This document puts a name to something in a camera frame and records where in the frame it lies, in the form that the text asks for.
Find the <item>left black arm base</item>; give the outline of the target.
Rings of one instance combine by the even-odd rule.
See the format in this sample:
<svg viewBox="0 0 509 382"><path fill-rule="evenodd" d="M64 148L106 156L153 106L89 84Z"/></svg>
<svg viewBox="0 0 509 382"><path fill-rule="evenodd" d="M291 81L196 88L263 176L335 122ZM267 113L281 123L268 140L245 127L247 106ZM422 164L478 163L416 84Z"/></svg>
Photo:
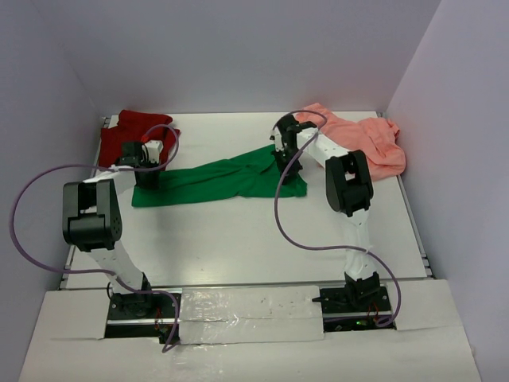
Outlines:
<svg viewBox="0 0 509 382"><path fill-rule="evenodd" d="M105 338L151 337L158 339L161 345L169 338L171 345L180 340L178 325L175 325L180 294L174 294L174 299L165 294L114 294L109 286L107 297Z"/></svg>

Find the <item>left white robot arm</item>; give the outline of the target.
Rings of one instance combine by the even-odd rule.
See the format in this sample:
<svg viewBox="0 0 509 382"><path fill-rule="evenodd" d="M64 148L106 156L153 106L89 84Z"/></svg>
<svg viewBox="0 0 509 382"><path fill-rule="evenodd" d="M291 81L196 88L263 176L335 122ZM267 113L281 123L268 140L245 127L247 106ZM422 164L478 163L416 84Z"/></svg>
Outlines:
<svg viewBox="0 0 509 382"><path fill-rule="evenodd" d="M63 237L86 252L106 272L111 302L136 318L150 315L156 298L150 282L132 262L122 243L122 217L118 195L136 185L155 190L159 185L161 140L143 139L122 144L114 164L94 177L63 187Z"/></svg>

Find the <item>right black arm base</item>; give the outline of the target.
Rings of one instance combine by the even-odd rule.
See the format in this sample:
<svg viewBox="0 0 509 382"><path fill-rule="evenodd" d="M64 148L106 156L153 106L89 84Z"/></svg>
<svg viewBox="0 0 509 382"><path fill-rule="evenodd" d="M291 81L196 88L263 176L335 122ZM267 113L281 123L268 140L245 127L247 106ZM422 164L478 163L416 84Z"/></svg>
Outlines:
<svg viewBox="0 0 509 382"><path fill-rule="evenodd" d="M377 324L391 318L387 288L381 286L371 296L354 302L347 287L321 287L319 296L312 301L321 305L323 328L326 333L383 329Z"/></svg>

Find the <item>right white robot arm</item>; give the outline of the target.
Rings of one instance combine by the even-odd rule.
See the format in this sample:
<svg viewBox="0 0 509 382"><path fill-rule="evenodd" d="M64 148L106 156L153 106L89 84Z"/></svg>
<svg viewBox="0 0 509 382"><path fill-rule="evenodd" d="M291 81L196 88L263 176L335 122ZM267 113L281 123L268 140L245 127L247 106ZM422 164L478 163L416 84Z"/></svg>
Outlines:
<svg viewBox="0 0 509 382"><path fill-rule="evenodd" d="M299 157L306 153L325 173L325 196L329 207L351 228L347 231L356 241L354 245L340 245L348 251L344 266L343 298L335 304L347 304L355 311L369 306L380 291L379 273L369 254L367 229L368 210L374 196L367 158L363 151L349 151L320 132L321 127L311 121L298 122L293 115L282 116L274 125L270 139L274 141L272 155L280 171L274 198L274 217L278 217L278 198L283 185L297 178L302 165Z"/></svg>

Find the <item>green t shirt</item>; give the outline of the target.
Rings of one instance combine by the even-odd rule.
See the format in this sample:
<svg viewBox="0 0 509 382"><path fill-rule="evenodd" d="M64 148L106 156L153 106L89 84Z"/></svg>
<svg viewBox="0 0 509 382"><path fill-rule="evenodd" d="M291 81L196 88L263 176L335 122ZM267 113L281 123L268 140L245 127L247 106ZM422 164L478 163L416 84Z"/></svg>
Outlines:
<svg viewBox="0 0 509 382"><path fill-rule="evenodd" d="M190 169L168 170L159 177L159 188L134 188L134 208L165 207L221 201L234 197L305 197L307 183L296 177L277 189L281 174L272 155L274 147L264 146L229 159Z"/></svg>

